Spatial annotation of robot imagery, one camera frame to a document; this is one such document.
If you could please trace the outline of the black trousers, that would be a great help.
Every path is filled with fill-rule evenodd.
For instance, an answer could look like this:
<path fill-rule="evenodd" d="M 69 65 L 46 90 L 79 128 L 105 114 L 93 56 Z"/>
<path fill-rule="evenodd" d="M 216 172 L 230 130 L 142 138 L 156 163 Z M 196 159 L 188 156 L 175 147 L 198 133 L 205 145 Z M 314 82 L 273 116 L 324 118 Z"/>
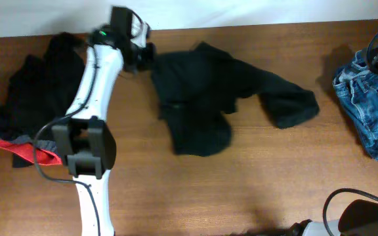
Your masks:
<path fill-rule="evenodd" d="M 279 129 L 300 125 L 320 111 L 312 91 L 205 42 L 157 56 L 151 79 L 177 155 L 207 157 L 227 148 L 232 128 L 224 116 L 237 111 L 239 98 L 257 95 Z"/>

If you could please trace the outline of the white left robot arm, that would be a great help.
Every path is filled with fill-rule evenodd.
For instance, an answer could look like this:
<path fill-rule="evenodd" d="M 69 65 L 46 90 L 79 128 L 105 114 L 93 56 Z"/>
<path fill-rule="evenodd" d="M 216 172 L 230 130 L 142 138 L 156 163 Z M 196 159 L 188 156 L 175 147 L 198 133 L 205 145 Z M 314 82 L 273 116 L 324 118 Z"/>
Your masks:
<path fill-rule="evenodd" d="M 114 6 L 108 24 L 88 38 L 81 82 L 63 118 L 51 132 L 79 197 L 82 235 L 114 235 L 108 182 L 116 161 L 116 141 L 106 120 L 116 79 L 122 71 L 149 68 L 156 48 L 150 26 L 133 10 Z"/>

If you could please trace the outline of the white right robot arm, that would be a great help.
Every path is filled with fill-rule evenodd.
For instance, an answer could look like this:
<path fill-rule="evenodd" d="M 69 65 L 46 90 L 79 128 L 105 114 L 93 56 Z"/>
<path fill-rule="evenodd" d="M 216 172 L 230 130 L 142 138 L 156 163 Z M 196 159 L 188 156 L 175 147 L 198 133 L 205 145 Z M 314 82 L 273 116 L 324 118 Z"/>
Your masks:
<path fill-rule="evenodd" d="M 341 193 L 361 196 L 349 204 L 338 220 L 327 219 L 331 200 Z M 341 188 L 332 192 L 325 200 L 322 221 L 305 220 L 293 224 L 285 236 L 378 236 L 378 196 L 352 188 Z"/>

